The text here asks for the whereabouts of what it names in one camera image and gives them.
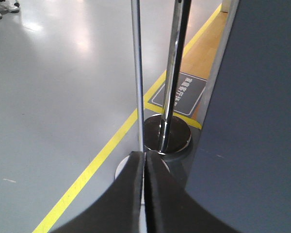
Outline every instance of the metal rod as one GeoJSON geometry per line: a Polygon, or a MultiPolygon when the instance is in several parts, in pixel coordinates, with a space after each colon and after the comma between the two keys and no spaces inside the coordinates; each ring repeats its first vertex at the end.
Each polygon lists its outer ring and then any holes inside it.
{"type": "Polygon", "coordinates": [[[141,59],[141,30],[140,30],[140,2],[131,0],[132,34],[135,59],[135,79],[137,92],[138,113],[138,139],[139,151],[144,152],[144,98],[142,83],[142,59],[141,59]]]}
{"type": "Polygon", "coordinates": [[[159,151],[168,146],[171,119],[173,116],[177,83],[183,54],[184,39],[188,25],[191,0],[175,0],[174,16],[168,53],[163,113],[160,124],[159,151]]]}

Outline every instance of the stanchion base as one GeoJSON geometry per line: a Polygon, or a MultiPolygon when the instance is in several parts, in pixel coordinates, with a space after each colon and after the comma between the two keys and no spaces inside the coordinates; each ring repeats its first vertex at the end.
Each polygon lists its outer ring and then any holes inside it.
{"type": "MultiPolygon", "coordinates": [[[[145,146],[149,150],[159,151],[159,132],[161,124],[161,114],[153,115],[145,120],[145,146]]],[[[159,152],[168,154],[179,152],[189,145],[192,138],[191,130],[187,123],[179,117],[173,116],[171,120],[170,134],[167,150],[159,152]]]]}
{"type": "MultiPolygon", "coordinates": [[[[126,156],[126,157],[125,157],[125,158],[124,158],[124,159],[119,163],[119,165],[118,165],[117,168],[116,168],[115,174],[114,174],[114,179],[116,179],[116,178],[118,177],[118,175],[121,173],[121,171],[122,171],[123,168],[125,167],[125,165],[126,165],[128,159],[129,159],[129,156],[126,156]]],[[[162,162],[163,162],[164,166],[166,167],[166,169],[170,172],[170,169],[169,169],[167,163],[166,163],[164,160],[162,160],[162,162]]]]}

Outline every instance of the yellow floor line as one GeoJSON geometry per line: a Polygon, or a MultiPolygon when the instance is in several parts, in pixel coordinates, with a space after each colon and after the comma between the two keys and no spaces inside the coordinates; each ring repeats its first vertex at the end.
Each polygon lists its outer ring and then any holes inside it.
{"type": "MultiPolygon", "coordinates": [[[[193,44],[198,40],[201,34],[206,30],[206,28],[211,24],[213,19],[218,15],[218,13],[220,12],[220,8],[221,8],[221,5],[215,10],[215,12],[203,25],[203,27],[196,33],[196,35],[192,38],[192,40],[186,45],[186,47],[184,48],[183,56],[190,50],[193,44]]],[[[154,93],[163,84],[165,79],[166,79],[166,71],[156,80],[156,82],[151,86],[151,88],[144,95],[144,101],[145,101],[146,106],[149,106],[150,103],[147,103],[147,102],[152,98],[154,93]]],[[[201,125],[197,121],[191,118],[182,116],[180,114],[174,114],[174,115],[185,120],[189,125],[201,129],[201,125]]],[[[35,228],[35,230],[32,233],[47,233],[52,228],[52,226],[64,213],[64,211],[71,204],[74,198],[80,193],[80,191],[84,188],[87,182],[96,173],[98,168],[103,164],[103,162],[108,158],[110,153],[123,139],[123,137],[130,130],[130,128],[133,126],[136,120],[137,120],[137,109],[133,111],[133,113],[125,121],[122,127],[115,133],[115,135],[109,140],[109,142],[104,146],[104,148],[99,152],[99,154],[93,159],[93,161],[88,165],[88,167],[75,180],[75,182],[70,186],[70,188],[65,192],[65,194],[59,199],[56,205],[50,210],[50,212],[44,217],[44,219],[40,222],[40,224],[35,228]]]]}
{"type": "MultiPolygon", "coordinates": [[[[148,109],[148,110],[151,110],[153,112],[156,112],[156,113],[162,113],[162,108],[159,107],[159,106],[156,106],[156,105],[154,105],[152,103],[145,103],[145,108],[148,109]]],[[[188,125],[191,125],[191,126],[193,126],[195,128],[198,128],[198,129],[202,128],[201,124],[198,123],[196,120],[194,120],[192,118],[186,117],[186,116],[178,114],[178,113],[174,113],[174,116],[181,118],[188,125]]]]}
{"type": "Polygon", "coordinates": [[[82,174],[76,179],[66,193],[60,198],[51,211],[45,216],[41,223],[35,228],[32,233],[47,233],[59,217],[63,214],[66,208],[71,204],[74,198],[80,193],[86,183],[95,174],[102,163],[108,158],[112,150],[119,144],[125,134],[130,130],[133,124],[137,120],[137,109],[129,116],[122,127],[115,133],[115,135],[109,140],[105,147],[99,152],[99,154],[93,159],[88,167],[82,172],[82,174]]]}

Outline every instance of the wooden floor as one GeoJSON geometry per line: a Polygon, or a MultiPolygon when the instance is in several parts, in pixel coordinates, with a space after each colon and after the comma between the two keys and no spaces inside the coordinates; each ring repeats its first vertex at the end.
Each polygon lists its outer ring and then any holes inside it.
{"type": "MultiPolygon", "coordinates": [[[[226,24],[228,13],[220,12],[207,27],[197,42],[183,57],[181,72],[203,79],[208,79],[213,60],[219,47],[221,35],[226,24]]],[[[193,119],[196,119],[199,105],[196,107],[193,119]]]]}

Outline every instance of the gray panel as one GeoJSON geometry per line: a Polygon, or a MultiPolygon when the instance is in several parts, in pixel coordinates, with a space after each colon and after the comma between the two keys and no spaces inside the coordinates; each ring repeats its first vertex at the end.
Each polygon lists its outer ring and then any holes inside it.
{"type": "Polygon", "coordinates": [[[244,233],[291,233],[291,0],[240,1],[187,190],[244,233]]]}

